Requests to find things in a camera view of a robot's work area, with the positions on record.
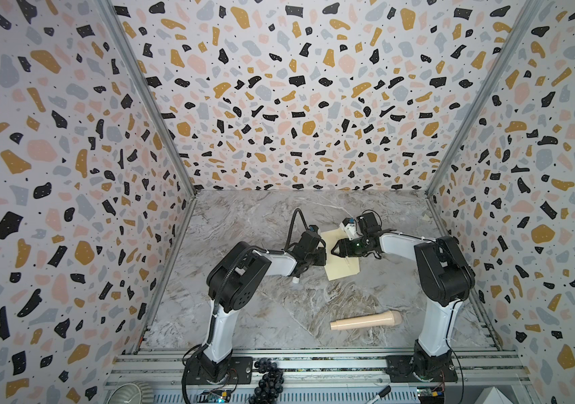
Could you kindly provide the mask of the cream paper envelope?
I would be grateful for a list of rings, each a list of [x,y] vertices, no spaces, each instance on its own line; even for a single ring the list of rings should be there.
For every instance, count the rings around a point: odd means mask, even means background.
[[[360,263],[358,258],[340,258],[332,254],[336,243],[347,237],[343,230],[336,229],[323,232],[321,237],[326,244],[326,265],[324,270],[329,281],[359,274]]]

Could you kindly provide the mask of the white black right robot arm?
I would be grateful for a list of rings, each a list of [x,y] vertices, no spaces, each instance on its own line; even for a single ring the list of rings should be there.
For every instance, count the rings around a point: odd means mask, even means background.
[[[339,225],[346,236],[331,254],[365,258],[384,254],[416,262],[420,286],[427,298],[425,322],[415,341],[413,355],[400,370],[421,381],[447,376],[452,364],[451,339],[457,315],[475,285],[475,274],[455,237],[428,238],[382,228],[379,215],[366,210]]]

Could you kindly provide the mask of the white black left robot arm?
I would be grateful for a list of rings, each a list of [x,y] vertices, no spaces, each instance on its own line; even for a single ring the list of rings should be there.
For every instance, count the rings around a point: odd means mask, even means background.
[[[300,281],[312,266],[326,264],[326,243],[319,229],[309,226],[298,242],[282,250],[268,250],[238,242],[214,267],[207,278],[211,315],[205,341],[190,349],[181,379],[182,398],[190,402],[191,378],[221,383],[228,379],[233,358],[233,332],[239,312],[250,302],[261,281],[267,276]]]

